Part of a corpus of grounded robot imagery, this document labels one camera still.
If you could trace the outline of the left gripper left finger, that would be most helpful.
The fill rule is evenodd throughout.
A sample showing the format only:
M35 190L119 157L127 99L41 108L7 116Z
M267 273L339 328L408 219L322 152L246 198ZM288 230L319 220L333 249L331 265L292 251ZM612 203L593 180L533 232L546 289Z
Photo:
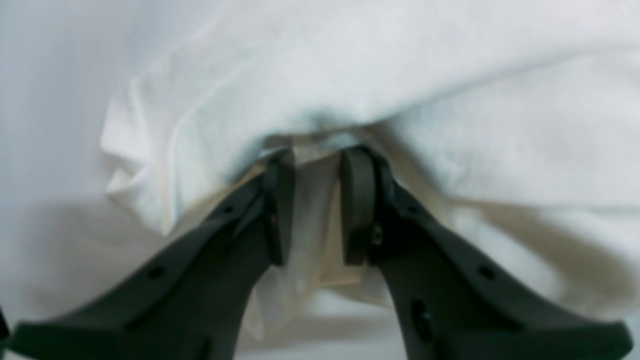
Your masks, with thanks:
M71 313L20 322L7 350L35 360L231 360L254 285L286 264L294 154L229 194L121 284Z

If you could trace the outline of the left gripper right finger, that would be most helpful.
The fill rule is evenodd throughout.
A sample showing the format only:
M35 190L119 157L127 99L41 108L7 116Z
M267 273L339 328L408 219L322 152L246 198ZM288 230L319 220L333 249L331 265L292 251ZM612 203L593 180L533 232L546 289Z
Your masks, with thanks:
M535 293L448 230L363 146L340 155L343 260L377 268L409 360L621 360L621 321L595 321Z

